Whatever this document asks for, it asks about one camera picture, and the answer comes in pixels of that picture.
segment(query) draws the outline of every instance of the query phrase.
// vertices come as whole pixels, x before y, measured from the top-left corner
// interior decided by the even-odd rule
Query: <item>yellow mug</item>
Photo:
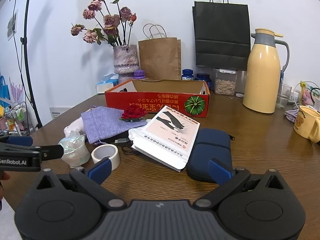
[[[293,129],[302,137],[317,143],[320,141],[320,114],[307,106],[299,106]]]

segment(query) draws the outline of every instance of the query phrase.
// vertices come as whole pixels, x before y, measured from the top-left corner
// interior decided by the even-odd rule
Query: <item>white floor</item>
[[[21,236],[14,224],[13,216],[13,209],[3,199],[2,210],[0,211],[0,239],[21,240]]]

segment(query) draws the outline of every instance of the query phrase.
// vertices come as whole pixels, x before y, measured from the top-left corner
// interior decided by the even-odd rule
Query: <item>purple bottle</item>
[[[144,70],[142,69],[138,69],[134,72],[134,77],[133,79],[145,79],[146,78],[146,75],[145,75],[145,72]]]

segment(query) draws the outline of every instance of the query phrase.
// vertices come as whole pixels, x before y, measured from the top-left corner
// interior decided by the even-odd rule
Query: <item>yellow thermos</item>
[[[267,114],[275,111],[280,73],[285,71],[290,55],[288,44],[275,40],[275,36],[283,37],[268,29],[256,29],[256,33],[251,33],[255,41],[248,59],[243,98],[244,106]],[[276,43],[287,48],[287,61],[282,70]]]

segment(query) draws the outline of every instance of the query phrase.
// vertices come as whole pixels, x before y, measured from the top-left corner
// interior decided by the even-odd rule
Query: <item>clear glass cup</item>
[[[278,91],[276,107],[285,108],[287,106],[292,87],[287,84],[282,84],[282,88]]]

